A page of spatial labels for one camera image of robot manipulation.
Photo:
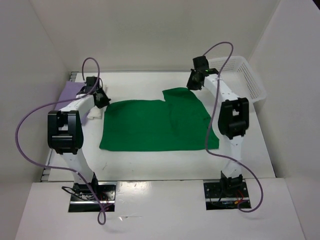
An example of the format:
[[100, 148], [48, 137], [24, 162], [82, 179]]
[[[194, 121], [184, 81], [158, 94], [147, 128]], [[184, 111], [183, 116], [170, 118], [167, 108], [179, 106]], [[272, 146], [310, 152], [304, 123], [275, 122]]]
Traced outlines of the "white t shirt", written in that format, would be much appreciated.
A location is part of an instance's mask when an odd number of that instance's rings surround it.
[[[107, 94], [107, 90], [108, 87], [106, 85], [104, 85], [102, 87], [102, 89], [104, 90], [104, 92]], [[96, 106], [94, 106], [87, 114], [86, 118], [87, 120], [101, 120], [103, 117], [103, 113], [105, 112], [106, 107], [104, 108], [97, 108]]]

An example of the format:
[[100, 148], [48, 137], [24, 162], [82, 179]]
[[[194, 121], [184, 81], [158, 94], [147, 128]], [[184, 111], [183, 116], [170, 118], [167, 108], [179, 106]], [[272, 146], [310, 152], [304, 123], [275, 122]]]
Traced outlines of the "purple shirt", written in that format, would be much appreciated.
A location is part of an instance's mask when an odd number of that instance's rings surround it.
[[[65, 84], [64, 89], [62, 90], [58, 102], [60, 101], [64, 101], [64, 100], [68, 100], [68, 99], [75, 99], [77, 96], [77, 93], [81, 90], [82, 87], [85, 86], [84, 82], [72, 82], [72, 81], [67, 81]], [[64, 107], [66, 107], [71, 101], [68, 102], [62, 102], [62, 103], [57, 103], [55, 105], [54, 110], [60, 110]], [[87, 112], [82, 118], [81, 118], [81, 124], [85, 125], [88, 121], [87, 116], [88, 116]]]

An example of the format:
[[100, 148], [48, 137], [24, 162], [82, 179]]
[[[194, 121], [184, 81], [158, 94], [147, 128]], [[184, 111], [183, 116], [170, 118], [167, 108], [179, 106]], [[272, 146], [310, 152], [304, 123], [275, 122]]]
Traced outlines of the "green shirt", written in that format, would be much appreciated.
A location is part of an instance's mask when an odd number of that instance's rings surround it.
[[104, 112], [101, 150], [111, 152], [168, 152], [216, 150], [213, 131], [206, 139], [211, 117], [196, 95], [184, 87], [163, 90], [163, 100], [124, 100]]

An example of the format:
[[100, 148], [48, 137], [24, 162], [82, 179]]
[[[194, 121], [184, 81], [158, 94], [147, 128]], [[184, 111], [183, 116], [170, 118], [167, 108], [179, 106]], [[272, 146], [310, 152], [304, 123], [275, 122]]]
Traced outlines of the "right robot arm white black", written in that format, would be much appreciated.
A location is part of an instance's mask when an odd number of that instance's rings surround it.
[[224, 140], [229, 144], [230, 159], [220, 172], [219, 191], [225, 197], [236, 194], [242, 184], [243, 175], [239, 162], [241, 148], [249, 128], [249, 100], [234, 93], [220, 78], [215, 68], [192, 69], [187, 82], [189, 90], [209, 90], [217, 97], [219, 114], [217, 126]]

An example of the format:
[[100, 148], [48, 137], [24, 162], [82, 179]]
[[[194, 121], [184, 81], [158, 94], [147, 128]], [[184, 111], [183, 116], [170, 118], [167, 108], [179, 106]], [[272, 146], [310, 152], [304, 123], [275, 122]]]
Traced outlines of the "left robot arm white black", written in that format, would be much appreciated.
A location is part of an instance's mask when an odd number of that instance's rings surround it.
[[80, 99], [74, 100], [67, 106], [52, 110], [47, 115], [47, 142], [71, 169], [75, 189], [89, 200], [96, 199], [101, 194], [98, 179], [89, 167], [82, 147], [84, 134], [82, 117], [93, 107], [102, 109], [110, 104], [102, 87], [96, 88], [93, 93], [85, 95], [88, 87], [83, 87], [78, 93]]

